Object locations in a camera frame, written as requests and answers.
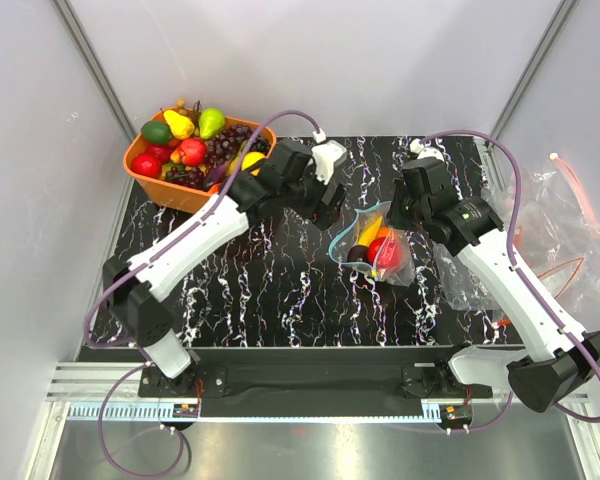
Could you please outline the clear blue zip top bag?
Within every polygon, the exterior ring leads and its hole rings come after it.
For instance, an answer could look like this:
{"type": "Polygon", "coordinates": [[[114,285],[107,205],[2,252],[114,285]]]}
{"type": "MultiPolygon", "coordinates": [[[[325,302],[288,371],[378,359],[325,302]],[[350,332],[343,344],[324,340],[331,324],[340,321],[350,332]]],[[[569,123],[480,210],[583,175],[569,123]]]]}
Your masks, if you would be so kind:
{"type": "Polygon", "coordinates": [[[391,202],[355,215],[331,241],[329,257],[376,282],[408,287],[415,279],[415,265],[407,235],[389,226],[391,202]]]}

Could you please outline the yellow toy banana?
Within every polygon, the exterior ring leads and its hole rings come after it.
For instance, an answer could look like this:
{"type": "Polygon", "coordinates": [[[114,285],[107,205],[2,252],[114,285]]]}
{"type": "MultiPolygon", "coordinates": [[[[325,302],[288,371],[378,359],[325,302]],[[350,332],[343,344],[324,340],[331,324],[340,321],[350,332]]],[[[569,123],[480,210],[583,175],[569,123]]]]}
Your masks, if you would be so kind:
{"type": "Polygon", "coordinates": [[[368,225],[364,226],[358,236],[357,244],[369,247],[378,235],[378,231],[383,225],[383,217],[376,216],[368,225]]]}

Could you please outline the dark purple toy plum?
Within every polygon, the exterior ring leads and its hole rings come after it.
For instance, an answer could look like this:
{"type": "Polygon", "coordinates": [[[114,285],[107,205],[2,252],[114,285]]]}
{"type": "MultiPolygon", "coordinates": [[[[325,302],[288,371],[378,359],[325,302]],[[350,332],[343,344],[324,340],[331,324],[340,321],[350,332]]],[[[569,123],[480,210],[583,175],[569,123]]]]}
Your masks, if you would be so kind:
{"type": "Polygon", "coordinates": [[[347,254],[347,261],[368,264],[368,251],[369,247],[366,245],[354,245],[347,254]]]}

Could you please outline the orange toy orange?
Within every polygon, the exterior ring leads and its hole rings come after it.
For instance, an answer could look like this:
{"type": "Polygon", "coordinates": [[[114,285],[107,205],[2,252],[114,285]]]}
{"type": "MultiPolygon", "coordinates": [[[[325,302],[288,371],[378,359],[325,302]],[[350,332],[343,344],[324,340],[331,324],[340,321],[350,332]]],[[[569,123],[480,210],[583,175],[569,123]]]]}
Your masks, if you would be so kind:
{"type": "Polygon", "coordinates": [[[376,239],[385,238],[390,234],[390,229],[388,227],[381,227],[376,234],[376,239]]]}

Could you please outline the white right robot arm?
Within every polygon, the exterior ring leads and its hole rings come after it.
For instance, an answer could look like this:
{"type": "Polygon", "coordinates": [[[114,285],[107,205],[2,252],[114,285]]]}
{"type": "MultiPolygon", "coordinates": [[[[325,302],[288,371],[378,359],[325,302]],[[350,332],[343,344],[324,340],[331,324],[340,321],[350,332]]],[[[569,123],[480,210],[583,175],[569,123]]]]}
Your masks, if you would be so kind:
{"type": "Polygon", "coordinates": [[[475,275],[519,334],[519,350],[465,346],[434,371],[446,396],[468,385],[508,389],[542,413],[600,374],[600,331],[588,332],[549,293],[511,244],[504,223],[481,197],[462,199],[444,163],[408,162],[395,181],[389,223],[424,231],[475,275]]]}

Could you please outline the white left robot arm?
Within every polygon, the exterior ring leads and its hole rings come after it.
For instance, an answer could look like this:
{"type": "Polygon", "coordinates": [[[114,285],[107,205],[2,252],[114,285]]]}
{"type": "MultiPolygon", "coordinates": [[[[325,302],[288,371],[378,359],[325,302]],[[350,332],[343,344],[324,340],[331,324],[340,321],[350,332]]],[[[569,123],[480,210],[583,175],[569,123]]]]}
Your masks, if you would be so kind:
{"type": "Polygon", "coordinates": [[[220,192],[159,243],[126,262],[105,262],[105,306],[159,369],[170,393],[188,394],[196,372],[164,300],[209,255],[285,209],[321,230],[333,225],[346,189],[338,185],[329,201],[323,197],[346,158],[346,148],[334,140],[313,147],[282,140],[259,164],[235,170],[220,192]]]}

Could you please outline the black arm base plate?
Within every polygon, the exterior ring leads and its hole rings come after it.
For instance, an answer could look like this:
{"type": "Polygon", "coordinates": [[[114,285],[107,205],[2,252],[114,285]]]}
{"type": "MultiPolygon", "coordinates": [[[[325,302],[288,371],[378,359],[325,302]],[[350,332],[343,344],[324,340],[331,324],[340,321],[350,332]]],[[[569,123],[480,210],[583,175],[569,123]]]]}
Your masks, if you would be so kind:
{"type": "Polygon", "coordinates": [[[218,348],[177,379],[156,367],[141,374],[141,397],[232,398],[243,393],[371,392],[408,398],[485,398],[489,387],[453,380],[446,361],[455,347],[218,348]]]}

